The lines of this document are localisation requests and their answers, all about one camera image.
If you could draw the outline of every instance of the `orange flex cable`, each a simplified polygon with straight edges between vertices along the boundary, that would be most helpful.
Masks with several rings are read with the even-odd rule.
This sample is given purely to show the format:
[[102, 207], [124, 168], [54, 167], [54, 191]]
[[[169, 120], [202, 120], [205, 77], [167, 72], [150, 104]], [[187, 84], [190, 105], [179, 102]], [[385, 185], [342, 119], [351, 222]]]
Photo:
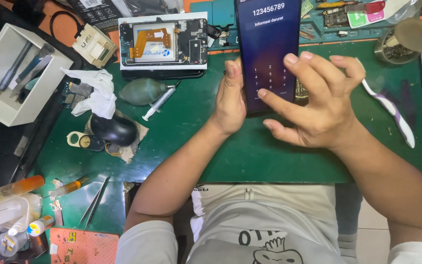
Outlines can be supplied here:
[[141, 58], [143, 56], [146, 42], [160, 41], [166, 48], [170, 48], [170, 34], [166, 28], [141, 30], [138, 32], [138, 40], [134, 48], [129, 49], [129, 57]]

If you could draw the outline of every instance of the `person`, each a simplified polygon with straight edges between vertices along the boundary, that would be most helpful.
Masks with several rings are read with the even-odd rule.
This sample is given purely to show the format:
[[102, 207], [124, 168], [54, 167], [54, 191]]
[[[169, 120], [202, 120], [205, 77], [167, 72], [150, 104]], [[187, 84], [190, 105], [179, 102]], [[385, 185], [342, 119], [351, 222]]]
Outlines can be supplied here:
[[[365, 78], [360, 61], [338, 55], [327, 61], [303, 51], [299, 57], [286, 55], [284, 65], [308, 90], [309, 103], [298, 106], [260, 89], [258, 97], [295, 127], [273, 119], [263, 125], [280, 141], [335, 153], [366, 201], [388, 220], [388, 262], [422, 263], [422, 173], [355, 117], [350, 93]], [[200, 189], [207, 191], [193, 191], [214, 153], [246, 116], [241, 62], [225, 66], [212, 115], [138, 189], [115, 263], [177, 263], [172, 217], [190, 195], [195, 243], [187, 263], [356, 263], [349, 252], [355, 239], [338, 241], [333, 185], [205, 184]]]

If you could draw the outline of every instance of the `computer mouse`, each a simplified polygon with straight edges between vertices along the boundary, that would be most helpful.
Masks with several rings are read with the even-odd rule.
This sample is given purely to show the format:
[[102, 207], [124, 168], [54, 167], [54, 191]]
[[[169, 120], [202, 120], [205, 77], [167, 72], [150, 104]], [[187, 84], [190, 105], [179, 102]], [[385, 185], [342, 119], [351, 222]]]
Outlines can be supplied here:
[[92, 114], [91, 130], [101, 139], [120, 146], [131, 145], [139, 136], [134, 122], [116, 115], [112, 119], [107, 119]]

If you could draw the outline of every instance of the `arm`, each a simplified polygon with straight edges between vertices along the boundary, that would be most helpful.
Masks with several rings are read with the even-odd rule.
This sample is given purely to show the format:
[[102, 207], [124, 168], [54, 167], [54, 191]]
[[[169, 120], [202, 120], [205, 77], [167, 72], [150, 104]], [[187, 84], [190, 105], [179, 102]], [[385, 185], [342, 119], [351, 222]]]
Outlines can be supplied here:
[[300, 58], [287, 55], [285, 65], [307, 88], [309, 104], [301, 107], [262, 89], [260, 98], [296, 124], [287, 128], [267, 119], [264, 125], [279, 140], [335, 153], [369, 204], [388, 219], [392, 246], [422, 241], [422, 173], [382, 145], [356, 119], [349, 96], [365, 78], [362, 64], [350, 57], [330, 59], [309, 52], [302, 52]]
[[246, 115], [242, 87], [240, 59], [227, 61], [214, 113], [187, 143], [164, 160], [141, 184], [128, 213], [124, 232], [150, 220], [172, 223], [172, 215], [189, 198], [214, 153], [242, 126]]

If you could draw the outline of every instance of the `hand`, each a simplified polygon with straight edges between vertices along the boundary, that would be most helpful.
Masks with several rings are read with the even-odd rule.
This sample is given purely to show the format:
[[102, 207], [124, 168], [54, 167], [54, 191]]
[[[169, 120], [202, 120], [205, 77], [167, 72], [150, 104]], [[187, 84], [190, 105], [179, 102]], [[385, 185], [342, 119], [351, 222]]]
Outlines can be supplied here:
[[243, 124], [247, 108], [242, 96], [243, 77], [240, 57], [226, 61], [226, 75], [221, 80], [216, 106], [209, 118], [217, 129], [225, 135], [237, 132]]
[[284, 57], [284, 65], [299, 79], [308, 91], [305, 107], [290, 103], [274, 93], [260, 89], [258, 96], [292, 123], [284, 127], [273, 119], [263, 124], [281, 141], [303, 147], [334, 149], [343, 145], [361, 124], [356, 119], [349, 95], [365, 78], [362, 64], [355, 58], [330, 56], [326, 59], [303, 51], [300, 58], [294, 54]]

